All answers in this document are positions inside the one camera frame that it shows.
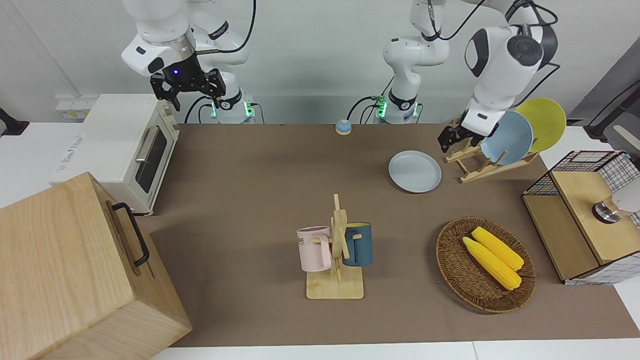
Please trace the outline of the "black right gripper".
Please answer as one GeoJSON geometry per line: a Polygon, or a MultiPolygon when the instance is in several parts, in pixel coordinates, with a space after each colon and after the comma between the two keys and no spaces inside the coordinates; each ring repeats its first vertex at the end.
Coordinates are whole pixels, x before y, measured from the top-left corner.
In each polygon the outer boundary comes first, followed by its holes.
{"type": "Polygon", "coordinates": [[[181,110],[179,92],[208,94],[217,109],[221,107],[222,100],[227,95],[227,86],[221,71],[213,68],[205,76],[196,53],[182,61],[168,64],[161,73],[150,76],[151,89],[158,100],[167,101],[178,112],[181,110]]]}

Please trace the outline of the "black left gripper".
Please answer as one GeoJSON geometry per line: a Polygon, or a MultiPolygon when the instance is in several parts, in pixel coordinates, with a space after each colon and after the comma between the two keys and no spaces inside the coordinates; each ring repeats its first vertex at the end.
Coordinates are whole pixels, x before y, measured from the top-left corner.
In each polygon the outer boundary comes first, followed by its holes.
{"type": "Polygon", "coordinates": [[[446,154],[453,144],[460,143],[465,139],[469,139],[470,144],[479,144],[484,139],[484,136],[466,129],[464,126],[457,125],[444,127],[438,136],[438,143],[441,152],[446,154]]]}

